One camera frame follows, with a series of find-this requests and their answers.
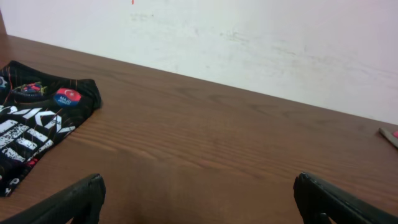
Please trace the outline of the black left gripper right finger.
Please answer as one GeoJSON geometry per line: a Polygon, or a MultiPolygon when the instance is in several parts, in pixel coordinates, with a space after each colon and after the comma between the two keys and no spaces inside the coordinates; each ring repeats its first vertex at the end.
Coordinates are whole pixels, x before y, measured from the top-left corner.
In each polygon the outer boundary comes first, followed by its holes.
{"type": "Polygon", "coordinates": [[[308,172],[295,178],[294,199],[304,224],[397,224],[397,217],[308,172]]]}

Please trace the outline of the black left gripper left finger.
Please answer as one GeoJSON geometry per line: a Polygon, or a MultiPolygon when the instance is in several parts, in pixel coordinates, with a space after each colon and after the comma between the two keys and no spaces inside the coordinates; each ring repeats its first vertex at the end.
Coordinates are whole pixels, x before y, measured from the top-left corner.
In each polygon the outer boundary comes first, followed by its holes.
{"type": "Polygon", "coordinates": [[[1,224],[97,224],[105,195],[103,177],[91,174],[1,224]]]}

